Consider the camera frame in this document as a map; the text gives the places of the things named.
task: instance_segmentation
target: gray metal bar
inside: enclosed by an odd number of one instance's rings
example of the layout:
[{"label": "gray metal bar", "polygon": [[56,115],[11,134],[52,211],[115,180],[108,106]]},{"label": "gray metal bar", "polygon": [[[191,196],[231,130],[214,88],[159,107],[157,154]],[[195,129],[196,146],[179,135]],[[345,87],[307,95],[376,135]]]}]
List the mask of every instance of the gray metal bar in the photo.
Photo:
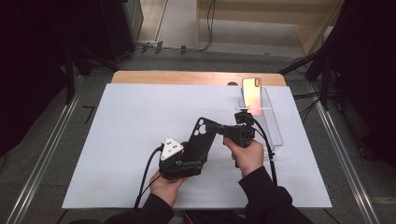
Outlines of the gray metal bar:
[{"label": "gray metal bar", "polygon": [[163,4],[163,12],[161,14],[160,22],[158,23],[157,32],[155,32],[155,42],[158,42],[158,39],[160,38],[161,29],[163,28],[163,18],[165,17],[166,9],[168,9],[168,2],[169,0],[166,0]]},{"label": "gray metal bar", "polygon": [[47,170],[47,167],[50,163],[53,153],[55,152],[56,147],[58,146],[59,140],[64,133],[64,128],[66,127],[68,121],[70,120],[71,115],[76,107],[78,98],[80,96],[83,85],[85,84],[86,78],[79,76],[77,80],[77,93],[70,102],[69,105],[64,107],[64,110],[61,116],[58,119],[58,122],[55,125],[51,135],[49,136],[49,140],[45,145],[37,163],[35,164],[35,168],[33,172],[30,174],[29,179],[26,181],[21,194],[14,205],[11,214],[8,217],[7,224],[19,224],[22,222],[24,215],[26,214],[27,209],[29,208],[30,202],[33,200],[35,196],[35,192],[40,184],[40,181]]},{"label": "gray metal bar", "polygon": [[[308,88],[311,91],[318,91],[318,88],[311,82],[308,83]],[[358,173],[356,172],[352,161],[347,155],[344,144],[342,143],[341,138],[337,130],[335,129],[330,113],[328,111],[325,111],[320,102],[317,103],[317,110],[320,114],[320,117],[322,118],[326,131],[330,136],[335,154],[337,155],[338,160],[341,163],[341,167],[343,168],[346,175],[346,180],[349,183],[350,188],[352,189],[353,195],[355,197],[356,203],[359,206],[359,209],[361,210],[364,221],[366,223],[380,223],[379,218],[376,215],[373,205],[371,203],[370,197],[366,193],[366,190],[361,183]]]}]

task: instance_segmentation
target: hand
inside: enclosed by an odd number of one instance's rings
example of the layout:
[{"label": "hand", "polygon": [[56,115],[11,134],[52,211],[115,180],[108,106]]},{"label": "hand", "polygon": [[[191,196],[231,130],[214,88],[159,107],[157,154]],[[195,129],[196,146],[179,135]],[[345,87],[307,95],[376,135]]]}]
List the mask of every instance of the hand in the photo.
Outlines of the hand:
[{"label": "hand", "polygon": [[253,139],[248,147],[240,147],[230,138],[224,138],[224,144],[231,150],[233,159],[237,160],[243,177],[262,167],[264,148],[256,140]]},{"label": "hand", "polygon": [[[157,171],[157,173],[155,173],[149,180],[150,183],[159,175],[161,174]],[[162,198],[166,203],[169,204],[169,206],[173,207],[177,198],[178,189],[187,179],[188,177],[177,180],[168,180],[163,177],[159,177],[151,184],[149,190],[151,193]]]}]

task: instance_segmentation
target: white tabletop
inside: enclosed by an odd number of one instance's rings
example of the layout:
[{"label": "white tabletop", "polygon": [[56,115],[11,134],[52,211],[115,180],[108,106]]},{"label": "white tabletop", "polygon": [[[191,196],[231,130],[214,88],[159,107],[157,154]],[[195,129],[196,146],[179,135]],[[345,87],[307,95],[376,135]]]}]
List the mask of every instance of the white tabletop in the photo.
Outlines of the white tabletop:
[{"label": "white tabletop", "polygon": [[[312,148],[288,87],[266,87],[284,144],[276,151],[278,185],[296,207],[331,207]],[[188,141],[200,117],[234,125],[240,87],[107,84],[63,208],[130,208],[151,152],[171,137]],[[148,170],[158,170],[157,154]],[[267,171],[269,162],[264,161]],[[218,135],[202,174],[180,188],[176,209],[244,208],[240,170]],[[140,205],[144,204],[146,193]]]}]

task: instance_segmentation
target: black sleeve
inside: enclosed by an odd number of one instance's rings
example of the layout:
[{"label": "black sleeve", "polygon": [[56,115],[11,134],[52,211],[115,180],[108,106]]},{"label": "black sleeve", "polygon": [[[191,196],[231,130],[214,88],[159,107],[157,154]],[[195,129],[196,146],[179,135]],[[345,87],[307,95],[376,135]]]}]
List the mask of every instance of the black sleeve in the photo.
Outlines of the black sleeve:
[{"label": "black sleeve", "polygon": [[247,223],[312,223],[291,204],[288,191],[272,182],[264,167],[245,176],[239,185],[247,195]]},{"label": "black sleeve", "polygon": [[150,193],[139,212],[128,209],[108,218],[104,224],[166,224],[173,216],[174,212],[169,204],[157,195]]}]

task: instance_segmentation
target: person's left hand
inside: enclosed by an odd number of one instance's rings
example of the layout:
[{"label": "person's left hand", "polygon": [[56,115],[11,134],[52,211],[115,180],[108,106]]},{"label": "person's left hand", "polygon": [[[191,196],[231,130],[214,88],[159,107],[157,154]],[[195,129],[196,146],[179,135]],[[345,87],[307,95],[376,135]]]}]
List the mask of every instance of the person's left hand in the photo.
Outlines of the person's left hand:
[{"label": "person's left hand", "polygon": [[[157,173],[151,177],[150,183],[159,175],[160,172],[157,171]],[[151,184],[149,190],[151,193],[162,198],[166,203],[169,204],[169,206],[173,207],[177,198],[178,189],[187,179],[188,177],[176,180],[168,180],[160,177]]]}]

